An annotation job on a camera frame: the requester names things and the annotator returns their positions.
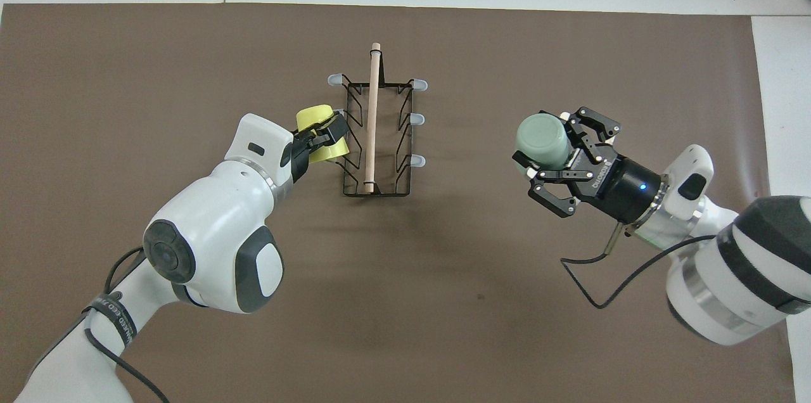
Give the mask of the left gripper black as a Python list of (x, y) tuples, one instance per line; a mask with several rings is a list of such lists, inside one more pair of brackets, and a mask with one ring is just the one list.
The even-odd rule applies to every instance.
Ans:
[(329, 118), (318, 121), (293, 135), (291, 147), (291, 177), (296, 183), (309, 166), (311, 151), (325, 146), (333, 146), (348, 132), (345, 118)]

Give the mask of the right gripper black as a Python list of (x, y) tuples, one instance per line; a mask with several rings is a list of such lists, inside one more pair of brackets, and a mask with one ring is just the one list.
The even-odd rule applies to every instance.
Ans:
[(660, 192), (661, 175), (616, 152), (613, 140), (621, 132), (616, 120), (588, 106), (562, 113), (560, 119), (579, 150), (570, 169), (527, 167), (529, 197), (560, 218), (572, 216), (582, 201), (620, 223), (636, 222)]

